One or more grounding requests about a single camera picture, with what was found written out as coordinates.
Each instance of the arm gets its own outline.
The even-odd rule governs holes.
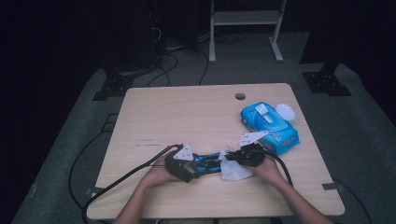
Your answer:
[[[120,211],[113,224],[140,223],[145,202],[150,190],[168,181],[178,180],[165,169],[165,156],[156,160],[153,166],[139,181],[131,198]]]
[[[260,179],[268,182],[280,192],[288,203],[291,212],[302,223],[332,223],[283,178],[274,158],[267,156],[259,166],[248,168]]]

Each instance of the grommet hole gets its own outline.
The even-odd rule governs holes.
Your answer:
[[[246,95],[244,93],[242,93],[242,92],[238,92],[235,95],[235,99],[240,100],[240,101],[245,100],[246,98],[247,98]]]

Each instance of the black curtain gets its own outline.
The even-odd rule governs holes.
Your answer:
[[[395,11],[390,0],[322,0],[301,59],[351,68],[393,123]]]
[[[0,11],[0,217],[9,223],[99,64],[82,2],[2,1]]]

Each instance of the wooden table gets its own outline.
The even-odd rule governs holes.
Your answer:
[[[245,100],[235,95],[243,93]],[[281,156],[294,187],[325,215],[342,215],[344,205],[332,183],[318,146],[288,84],[248,84],[138,88],[127,91],[101,168],[96,187],[105,188],[136,166],[173,144],[191,144],[198,155],[218,152],[238,141],[247,130],[242,108],[263,101],[291,105],[301,143]],[[92,219],[114,218],[131,196],[145,168],[93,202]],[[190,183],[173,182],[149,195],[143,217],[274,217],[292,215],[281,195],[257,177],[230,182],[220,174],[205,175]]]

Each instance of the blue package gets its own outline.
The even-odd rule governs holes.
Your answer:
[[[300,143],[297,130],[267,103],[258,102],[245,107],[241,117],[251,133],[268,132],[259,142],[277,156]]]

